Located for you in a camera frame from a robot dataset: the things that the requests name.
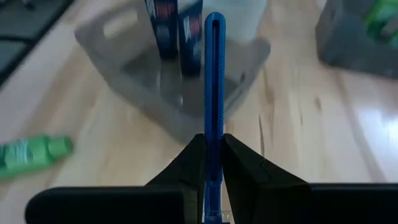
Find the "wooden floor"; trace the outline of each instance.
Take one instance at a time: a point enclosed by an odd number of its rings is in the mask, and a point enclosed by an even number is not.
[[[107,87],[74,38],[119,2],[77,1],[1,90],[1,142],[48,133],[76,145],[49,170],[0,182],[1,223],[23,223],[49,187],[143,185],[183,149]],[[317,2],[269,1],[258,35],[271,56],[225,130],[308,182],[396,182],[398,83],[320,64]]]

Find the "blue package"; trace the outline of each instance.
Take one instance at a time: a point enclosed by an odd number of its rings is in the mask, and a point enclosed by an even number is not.
[[[178,14],[181,73],[185,76],[200,75],[202,9],[203,0],[199,0]]]
[[[177,58],[177,0],[145,0],[161,59]]]

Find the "white container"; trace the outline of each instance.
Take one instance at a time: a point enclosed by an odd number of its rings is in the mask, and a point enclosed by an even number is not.
[[[192,1],[195,0],[178,0],[179,8]],[[246,44],[256,37],[266,6],[267,0],[203,0],[203,20],[206,13],[221,13],[226,19],[227,38]]]

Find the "gray container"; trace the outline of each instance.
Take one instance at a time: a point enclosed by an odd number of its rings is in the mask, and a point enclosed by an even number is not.
[[[318,58],[331,66],[398,78],[398,49],[367,35],[375,0],[329,0],[315,29]]]
[[[144,3],[128,2],[104,12],[78,28],[75,35],[113,91],[157,121],[175,139],[187,143],[204,129],[203,74],[186,79],[180,74],[178,60],[161,61]],[[105,25],[132,9],[137,14],[134,26],[107,39]],[[247,45],[227,40],[226,119],[243,101],[270,50],[264,39]]]

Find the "dark rug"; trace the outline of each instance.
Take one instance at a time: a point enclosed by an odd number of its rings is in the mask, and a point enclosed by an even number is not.
[[[74,0],[0,0],[0,87]]]

